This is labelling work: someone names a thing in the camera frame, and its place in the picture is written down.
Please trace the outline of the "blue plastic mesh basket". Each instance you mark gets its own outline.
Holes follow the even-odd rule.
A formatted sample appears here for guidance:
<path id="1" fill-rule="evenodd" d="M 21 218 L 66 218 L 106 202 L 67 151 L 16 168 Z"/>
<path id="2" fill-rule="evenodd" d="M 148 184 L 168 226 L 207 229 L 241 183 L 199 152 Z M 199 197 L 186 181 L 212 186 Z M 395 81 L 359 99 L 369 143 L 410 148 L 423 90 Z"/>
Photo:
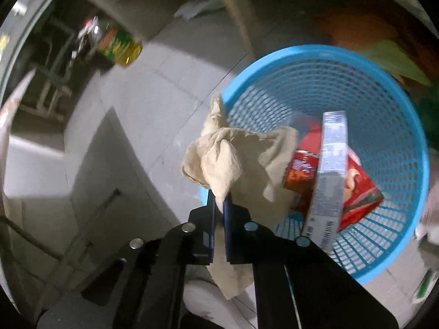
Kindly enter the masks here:
<path id="1" fill-rule="evenodd" d="M 348 143 L 383 202 L 337 235 L 331 258 L 360 284 L 384 271 L 414 235 L 429 190 L 429 153 L 420 119 L 396 81 L 369 59 L 330 45 L 270 53 L 223 91 L 231 126 L 269 132 L 300 111 L 347 115 Z"/>

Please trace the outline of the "red snack package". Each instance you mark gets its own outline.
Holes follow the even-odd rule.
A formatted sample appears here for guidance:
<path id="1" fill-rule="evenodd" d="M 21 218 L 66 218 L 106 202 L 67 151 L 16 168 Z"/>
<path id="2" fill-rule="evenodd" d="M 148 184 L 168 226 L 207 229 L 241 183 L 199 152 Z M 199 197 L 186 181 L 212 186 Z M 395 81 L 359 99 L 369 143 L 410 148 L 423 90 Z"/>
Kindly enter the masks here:
<path id="1" fill-rule="evenodd" d="M 298 147 L 285 171 L 283 187 L 299 195 L 292 208 L 306 216 L 313 195 L 321 150 L 322 129 L 311 122 L 299 131 Z M 358 223 L 384 200 L 384 195 L 362 168 L 352 149 L 347 150 L 343 213 L 339 230 Z"/>

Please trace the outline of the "yellow cooking oil bottle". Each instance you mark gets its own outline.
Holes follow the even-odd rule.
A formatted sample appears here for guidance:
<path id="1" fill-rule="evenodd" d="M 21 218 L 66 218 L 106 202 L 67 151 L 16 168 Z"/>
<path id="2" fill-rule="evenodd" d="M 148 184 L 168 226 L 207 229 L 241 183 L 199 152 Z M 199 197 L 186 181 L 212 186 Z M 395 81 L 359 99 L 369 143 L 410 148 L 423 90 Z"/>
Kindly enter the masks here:
<path id="1" fill-rule="evenodd" d="M 90 60 L 100 55 L 113 65 L 127 67 L 140 55 L 142 44 L 121 25 L 111 19 L 93 16 L 84 22 L 77 35 L 73 57 Z"/>

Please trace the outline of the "white shoe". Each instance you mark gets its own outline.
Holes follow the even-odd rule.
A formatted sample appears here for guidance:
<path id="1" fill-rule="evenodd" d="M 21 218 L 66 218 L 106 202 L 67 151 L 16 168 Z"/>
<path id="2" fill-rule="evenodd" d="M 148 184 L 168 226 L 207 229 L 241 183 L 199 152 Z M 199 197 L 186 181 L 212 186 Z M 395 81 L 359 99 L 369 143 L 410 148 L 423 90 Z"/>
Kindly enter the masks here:
<path id="1" fill-rule="evenodd" d="M 187 267 L 183 301 L 190 312 L 222 328 L 258 328 L 254 284 L 226 299 L 205 266 Z"/>

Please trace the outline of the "blue white carton box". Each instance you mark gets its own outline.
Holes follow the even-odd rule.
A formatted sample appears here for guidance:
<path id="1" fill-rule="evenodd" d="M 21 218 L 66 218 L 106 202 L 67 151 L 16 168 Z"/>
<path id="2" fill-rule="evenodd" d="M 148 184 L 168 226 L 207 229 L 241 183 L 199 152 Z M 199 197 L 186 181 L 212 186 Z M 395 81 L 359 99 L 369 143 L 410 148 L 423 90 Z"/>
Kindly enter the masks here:
<path id="1" fill-rule="evenodd" d="M 342 218 L 347 172 L 347 117 L 344 111 L 323 114 L 316 182 L 302 235 L 330 254 Z"/>

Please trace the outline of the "beige paper napkin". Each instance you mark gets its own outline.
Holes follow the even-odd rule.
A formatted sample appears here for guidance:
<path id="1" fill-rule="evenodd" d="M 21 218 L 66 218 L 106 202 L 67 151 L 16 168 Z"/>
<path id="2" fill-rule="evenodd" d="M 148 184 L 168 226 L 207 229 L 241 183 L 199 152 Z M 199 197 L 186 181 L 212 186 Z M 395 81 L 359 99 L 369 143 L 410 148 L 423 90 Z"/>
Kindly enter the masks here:
<path id="1" fill-rule="evenodd" d="M 182 174 L 211 190 L 219 209 L 230 195 L 253 221 L 274 229 L 294 198 L 283 187 L 283 177 L 297 145 L 298 131 L 288 126 L 262 134 L 231 128 L 217 93 L 200 137 L 185 152 Z"/>

